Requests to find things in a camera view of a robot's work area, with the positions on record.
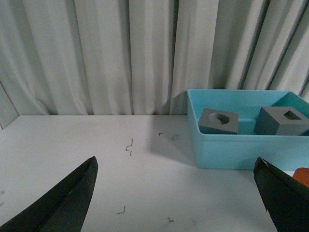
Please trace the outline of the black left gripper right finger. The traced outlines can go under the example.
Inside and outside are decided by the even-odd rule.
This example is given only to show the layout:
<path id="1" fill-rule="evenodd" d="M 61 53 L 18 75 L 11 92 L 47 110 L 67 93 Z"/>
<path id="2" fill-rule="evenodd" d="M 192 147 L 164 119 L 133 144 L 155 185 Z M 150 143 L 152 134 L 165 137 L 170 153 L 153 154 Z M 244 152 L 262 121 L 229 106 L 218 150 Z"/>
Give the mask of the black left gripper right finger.
<path id="1" fill-rule="evenodd" d="M 309 230 L 309 188 L 259 157 L 253 169 L 261 199 L 277 231 Z"/>

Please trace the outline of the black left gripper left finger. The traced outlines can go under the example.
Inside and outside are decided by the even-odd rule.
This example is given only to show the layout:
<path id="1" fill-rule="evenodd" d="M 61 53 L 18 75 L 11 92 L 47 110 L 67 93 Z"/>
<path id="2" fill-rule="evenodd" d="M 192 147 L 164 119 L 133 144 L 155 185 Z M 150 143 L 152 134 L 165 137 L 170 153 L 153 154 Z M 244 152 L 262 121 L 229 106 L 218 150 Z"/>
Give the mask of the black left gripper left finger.
<path id="1" fill-rule="evenodd" d="M 91 157 L 0 227 L 2 232 L 80 232 L 93 196 L 98 162 Z"/>

